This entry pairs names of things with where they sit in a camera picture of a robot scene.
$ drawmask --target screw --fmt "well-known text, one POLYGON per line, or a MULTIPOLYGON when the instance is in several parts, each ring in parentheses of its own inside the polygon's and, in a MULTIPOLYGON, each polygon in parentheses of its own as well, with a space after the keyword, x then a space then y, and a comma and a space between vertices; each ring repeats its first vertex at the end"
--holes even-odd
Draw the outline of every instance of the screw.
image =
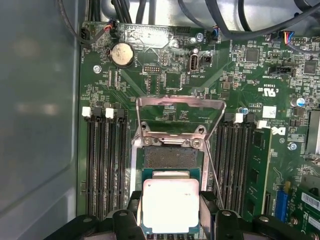
POLYGON ((197 42, 202 42, 204 39, 205 39, 205 36, 203 33, 201 32, 198 32, 196 35, 195 35, 195 39, 197 42))
POLYGON ((152 143, 152 140, 151 140, 150 137, 145 137, 145 138, 143 139, 143 143, 144 143, 145 145, 150 145, 150 144, 152 143))
POLYGON ((267 223, 269 222, 269 218, 267 218, 266 216, 261 216, 259 217, 260 221, 264 222, 264 223, 267 223))
POLYGON ((201 146, 201 142, 199 141, 199 139, 193 139, 192 142, 191 142, 191 146, 193 148, 199 148, 201 146))
POLYGON ((297 144, 295 144, 294 142, 290 142, 290 143, 288 144, 288 149, 289 149, 290 151, 296 150, 297 147, 298 147, 297 144))
POLYGON ((290 223, 292 225, 297 225, 298 224, 298 219, 294 216, 290 217, 290 223))
POLYGON ((100 65, 95 65, 95 66, 93 67, 93 72, 94 72, 95 74, 101 73, 101 70, 102 70, 102 68, 101 68, 100 65))
POLYGON ((231 213, 229 211, 223 211, 222 214, 225 216, 231 216, 231 213))
POLYGON ((91 218, 85 218, 85 219, 83 220, 84 223, 89 223, 89 222, 91 222, 91 221, 92 221, 91 218))

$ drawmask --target ram slot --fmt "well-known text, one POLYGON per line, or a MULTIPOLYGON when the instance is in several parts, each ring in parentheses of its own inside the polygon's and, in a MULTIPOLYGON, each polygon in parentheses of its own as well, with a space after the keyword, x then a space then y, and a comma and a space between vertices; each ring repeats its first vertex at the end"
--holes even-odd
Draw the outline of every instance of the ram slot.
POLYGON ((107 140, 107 124, 103 119, 98 124, 98 142, 97 142, 97 206, 96 216, 103 220, 106 217, 105 213, 105 165, 106 165, 106 140, 107 140))
POLYGON ((95 161, 95 122, 88 120, 87 122, 87 157, 86 157, 86 214, 93 215, 93 176, 95 161))
POLYGON ((237 205, 239 202, 238 194, 240 186, 240 174, 241 174, 241 162, 243 161, 240 157, 240 152, 242 151, 242 143, 244 140, 245 129, 243 127, 239 127, 237 131, 236 141, 235 141, 235 148, 236 154, 234 159, 234 174, 233 174, 233 186, 232 186, 232 203, 230 209, 235 210, 237 209, 237 205))
POLYGON ((107 137, 107 205, 106 212, 113 211, 114 207, 114 177, 115 177, 115 152, 116 152, 116 124, 114 120, 109 119, 108 125, 108 137, 107 137))
POLYGON ((239 188, 237 191, 237 208, 235 211, 238 213, 242 212, 243 208, 243 203, 244 203, 244 190, 245 190, 245 185, 246 185, 246 174, 247 174, 247 165, 248 165, 248 157, 249 157, 249 145, 250 142, 252 141, 253 137, 253 126, 251 124, 246 124, 244 128, 244 134, 242 135, 241 139, 241 151, 239 153, 240 155, 240 169, 239 169, 239 176, 238 176, 238 181, 239 181, 239 188))
POLYGON ((230 129, 230 136, 229 136, 229 144, 227 148, 228 154, 228 166, 226 167, 226 173, 225 173, 225 184, 226 184, 226 190, 225 190, 225 203, 224 207, 226 209, 232 209, 232 199, 233 199, 233 188, 234 188, 234 174, 235 174, 235 161, 236 161, 236 153, 237 153, 237 136, 239 132, 239 125, 232 125, 229 127, 230 129))
POLYGON ((127 148, 127 121, 126 118, 119 118, 117 122, 119 128, 119 155, 117 168, 117 208, 123 209, 126 177, 126 148, 127 148))
MULTIPOLYGON (((215 148, 215 157, 214 157, 214 167, 217 174, 217 179, 219 182, 220 193, 222 196, 223 202, 225 202, 225 193, 224 193, 224 173, 225 173, 225 159, 226 159, 226 145, 228 140, 228 125, 223 124, 218 126, 217 129, 217 138, 216 138, 216 148, 215 148)), ((215 194, 218 193, 217 186, 214 187, 215 194)))

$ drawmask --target motherboard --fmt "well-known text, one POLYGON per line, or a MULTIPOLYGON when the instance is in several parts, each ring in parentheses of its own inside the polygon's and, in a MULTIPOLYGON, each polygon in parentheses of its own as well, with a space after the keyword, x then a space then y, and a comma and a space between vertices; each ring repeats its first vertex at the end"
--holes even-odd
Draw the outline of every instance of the motherboard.
MULTIPOLYGON (((85 22, 82 37, 105 27, 85 22)), ((304 231, 304 214, 292 214, 306 199, 303 176, 320 176, 320 41, 293 36, 290 44, 119 23, 81 46, 77 214, 104 219, 125 208, 145 169, 200 169, 200 189, 220 193, 225 209, 304 231)), ((311 221, 320 237, 319 212, 311 221)))

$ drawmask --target blue connector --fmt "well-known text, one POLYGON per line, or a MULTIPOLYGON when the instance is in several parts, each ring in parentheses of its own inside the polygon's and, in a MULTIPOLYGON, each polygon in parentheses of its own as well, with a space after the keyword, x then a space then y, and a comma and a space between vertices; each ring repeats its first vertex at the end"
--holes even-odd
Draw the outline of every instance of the blue connector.
POLYGON ((286 194, 283 190, 277 191, 275 201, 275 217, 282 222, 285 222, 286 220, 287 204, 288 194, 286 194))

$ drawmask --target black cable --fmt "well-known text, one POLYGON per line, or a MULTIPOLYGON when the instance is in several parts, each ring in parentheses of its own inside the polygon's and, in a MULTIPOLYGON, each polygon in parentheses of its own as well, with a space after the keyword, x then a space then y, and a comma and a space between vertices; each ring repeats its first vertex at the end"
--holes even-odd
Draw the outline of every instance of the black cable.
POLYGON ((287 46, 289 48, 291 48, 292 50, 295 50, 299 53, 302 53, 302 54, 319 54, 320 53, 320 50, 319 51, 314 51, 314 50, 302 50, 301 48, 299 48, 298 46, 295 46, 293 44, 291 44, 290 42, 287 44, 287 46))
POLYGON ((271 33, 275 33, 278 31, 281 31, 283 29, 286 29, 294 24, 297 24, 298 22, 300 22, 301 20, 305 19, 306 17, 308 17, 310 14, 313 14, 315 12, 317 12, 320 9, 320 3, 316 4, 315 6, 313 6, 312 8, 308 9, 307 11, 299 14, 296 17, 293 17, 287 21, 284 21, 282 23, 279 23, 277 25, 265 28, 265 29, 261 29, 258 31, 252 31, 252 32, 231 32, 222 15, 221 12, 219 10, 219 6, 217 3, 217 0, 205 0, 206 6, 213 18, 213 20, 215 21, 215 23, 219 26, 220 31, 222 32, 222 34, 228 38, 228 39, 233 39, 233 40, 249 40, 249 39, 254 39, 257 38, 259 36, 262 35, 267 35, 267 34, 271 34, 271 33))
POLYGON ((142 20, 144 18, 145 9, 146 9, 146 3, 147 3, 147 0, 140 0, 139 2, 138 11, 135 17, 136 24, 142 24, 142 20))
POLYGON ((93 12, 94 12, 94 20, 96 22, 101 22, 100 0, 93 0, 93 12))
POLYGON ((238 0, 238 15, 243 30, 245 30, 246 32, 252 32, 245 14, 245 0, 238 0))
POLYGON ((121 4, 121 7, 122 7, 122 12, 123 12, 123 15, 124 15, 126 23, 127 24, 132 24, 130 12, 129 12, 129 8, 128 8, 126 0, 120 0, 120 4, 121 4))
POLYGON ((116 11, 116 15, 118 16, 119 22, 120 23, 126 23, 126 19, 124 17, 124 14, 122 12, 121 4, 119 0, 112 0, 114 9, 116 11))
MULTIPOLYGON (((294 3, 301 12, 305 12, 308 9, 312 8, 312 6, 306 0, 294 0, 294 3)), ((313 17, 318 22, 318 24, 320 24, 320 13, 315 12, 310 14, 310 16, 313 17)))
POLYGON ((200 28, 203 28, 207 31, 210 31, 212 32, 213 29, 212 27, 207 27, 205 26, 202 22, 200 22, 198 19, 196 19, 192 13, 189 11, 189 9, 187 8, 187 6, 185 5, 184 1, 183 0, 178 0, 178 4, 179 4, 179 7, 181 9, 181 11, 183 12, 183 14, 189 19, 191 20, 192 22, 194 22, 196 25, 198 25, 200 28))
POLYGON ((66 9, 65 9, 65 6, 64 6, 64 3, 63 3, 63 0, 56 0, 57 1, 57 4, 58 4, 58 7, 59 7, 59 12, 61 14, 61 17, 63 19, 63 22, 66 26, 66 28, 69 30, 69 32, 80 42, 80 43, 83 43, 83 44, 86 44, 86 45, 91 45, 93 43, 95 43, 104 33, 105 33, 105 29, 102 29, 101 31, 99 31, 97 33, 97 35, 95 35, 91 40, 85 40, 83 39, 82 37, 80 37, 76 31, 74 30, 74 28, 72 27, 70 21, 69 21, 69 18, 67 16, 67 13, 66 13, 66 9))
POLYGON ((94 20, 94 0, 88 0, 88 21, 94 20))

